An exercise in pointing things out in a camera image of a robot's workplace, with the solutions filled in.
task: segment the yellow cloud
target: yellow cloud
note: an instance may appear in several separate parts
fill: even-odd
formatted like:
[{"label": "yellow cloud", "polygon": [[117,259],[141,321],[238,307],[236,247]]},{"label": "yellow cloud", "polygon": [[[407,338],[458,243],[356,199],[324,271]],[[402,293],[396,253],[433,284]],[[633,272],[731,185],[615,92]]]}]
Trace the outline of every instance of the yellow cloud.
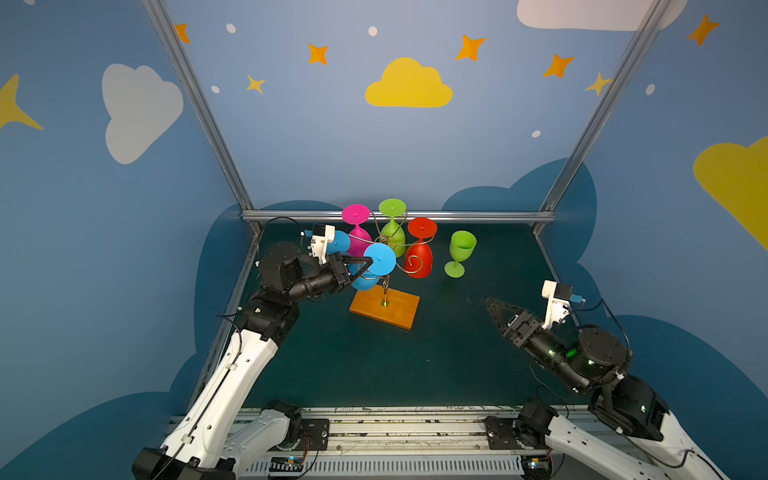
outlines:
[{"label": "yellow cloud", "polygon": [[432,67],[422,67],[413,58],[398,58],[387,65],[382,80],[366,90],[366,100],[376,107],[442,107],[453,98],[453,90],[440,80]]},{"label": "yellow cloud", "polygon": [[694,175],[704,190],[768,250],[768,137],[751,147],[717,144],[707,148],[694,163]]}]

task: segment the pink wine glass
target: pink wine glass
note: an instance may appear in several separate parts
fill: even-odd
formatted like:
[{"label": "pink wine glass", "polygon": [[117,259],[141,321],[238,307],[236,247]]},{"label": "pink wine glass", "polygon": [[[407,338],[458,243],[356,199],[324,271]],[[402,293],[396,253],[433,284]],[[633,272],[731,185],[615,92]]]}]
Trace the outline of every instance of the pink wine glass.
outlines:
[{"label": "pink wine glass", "polygon": [[368,210],[365,205],[349,205],[341,212],[342,220],[355,226],[349,232],[349,255],[352,257],[362,257],[368,245],[371,244],[371,236],[360,227],[360,224],[367,222],[370,217],[371,210]]}]

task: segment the dark green table surface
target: dark green table surface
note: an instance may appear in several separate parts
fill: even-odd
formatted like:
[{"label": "dark green table surface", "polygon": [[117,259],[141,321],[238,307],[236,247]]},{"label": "dark green table surface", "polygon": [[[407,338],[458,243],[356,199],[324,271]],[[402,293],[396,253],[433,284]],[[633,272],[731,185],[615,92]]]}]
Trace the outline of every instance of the dark green table surface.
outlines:
[{"label": "dark green table surface", "polygon": [[[443,266],[451,260],[456,230],[473,232],[478,245],[464,262],[466,274],[453,279]],[[298,238],[295,225],[272,223],[262,252],[276,241]],[[528,370],[530,357],[502,339],[483,306],[492,297],[543,318],[541,285],[552,276],[530,227],[443,223],[430,247],[430,276],[413,279],[397,269],[392,274],[391,288],[421,297],[412,330],[350,313],[352,288],[321,303],[304,301],[299,320],[243,406],[261,407],[271,399],[303,407],[520,405],[532,397],[537,382]],[[257,273],[253,269],[244,296],[256,291]],[[566,395],[554,377],[536,368],[539,378]],[[559,403],[548,392],[541,395]]]}]

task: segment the yellow star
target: yellow star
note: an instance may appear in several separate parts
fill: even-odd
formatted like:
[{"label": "yellow star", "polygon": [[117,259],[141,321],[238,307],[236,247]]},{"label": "yellow star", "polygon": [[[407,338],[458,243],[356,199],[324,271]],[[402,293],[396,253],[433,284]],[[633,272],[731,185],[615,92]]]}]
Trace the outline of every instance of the yellow star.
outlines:
[{"label": "yellow star", "polygon": [[316,47],[315,45],[310,45],[310,63],[315,63],[316,61],[322,63],[323,65],[328,65],[326,63],[326,50],[328,50],[328,47]]},{"label": "yellow star", "polygon": [[462,50],[458,53],[456,60],[461,60],[462,58],[471,58],[472,60],[477,61],[478,48],[480,48],[480,45],[482,45],[482,42],[484,42],[485,39],[479,38],[478,40],[472,40],[466,35],[462,35],[462,37],[464,37],[464,44],[462,45]]},{"label": "yellow star", "polygon": [[565,73],[565,67],[568,66],[569,63],[571,63],[571,60],[573,60],[575,57],[570,58],[560,58],[557,55],[555,55],[552,58],[552,66],[547,70],[543,77],[548,77],[549,75],[557,75],[560,78],[563,78],[563,74]]},{"label": "yellow star", "polygon": [[589,88],[585,89],[584,91],[594,90],[595,92],[597,92],[599,97],[600,94],[603,93],[603,87],[610,82],[611,82],[610,78],[607,80],[603,80],[602,73],[598,73],[598,79],[595,81],[595,83],[593,83]]},{"label": "yellow star", "polygon": [[179,40],[183,41],[184,43],[192,43],[190,41],[190,38],[187,37],[187,24],[182,23],[180,25],[174,25],[176,27],[176,33],[179,34]]},{"label": "yellow star", "polygon": [[704,39],[707,37],[707,35],[710,34],[711,31],[713,31],[715,28],[719,27],[719,23],[713,23],[710,22],[710,19],[707,18],[705,15],[701,23],[699,24],[699,28],[694,30],[694,33],[690,34],[690,37],[688,37],[688,40],[695,40],[696,43],[701,46],[701,44],[704,43]]},{"label": "yellow star", "polygon": [[0,128],[12,121],[29,125],[30,127],[42,130],[43,127],[38,122],[32,120],[29,115],[24,113],[16,104],[16,90],[18,89],[18,75],[14,75],[8,80],[8,83],[0,88]]},{"label": "yellow star", "polygon": [[261,91],[261,84],[264,83],[264,80],[255,81],[250,75],[248,75],[248,80],[250,80],[250,85],[246,90],[258,90],[260,94],[264,95],[264,92]]}]

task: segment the cloud decal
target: cloud decal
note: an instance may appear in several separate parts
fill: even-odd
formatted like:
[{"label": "cloud decal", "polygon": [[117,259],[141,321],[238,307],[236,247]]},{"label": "cloud decal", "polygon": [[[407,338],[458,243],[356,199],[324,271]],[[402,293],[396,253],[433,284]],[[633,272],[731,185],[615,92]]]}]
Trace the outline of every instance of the cloud decal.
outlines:
[{"label": "cloud decal", "polygon": [[768,250],[768,137],[751,147],[717,144],[694,162],[699,184]]},{"label": "cloud decal", "polygon": [[163,81],[146,65],[136,70],[113,64],[101,79],[107,149],[121,164],[135,162],[179,118],[184,98],[176,84]]},{"label": "cloud decal", "polygon": [[[672,0],[661,27],[674,22],[688,0]],[[653,0],[520,0],[518,19],[533,28],[635,31]]]},{"label": "cloud decal", "polygon": [[381,81],[369,85],[366,100],[376,107],[442,107],[453,98],[432,67],[422,67],[413,58],[398,58],[387,65]]}]

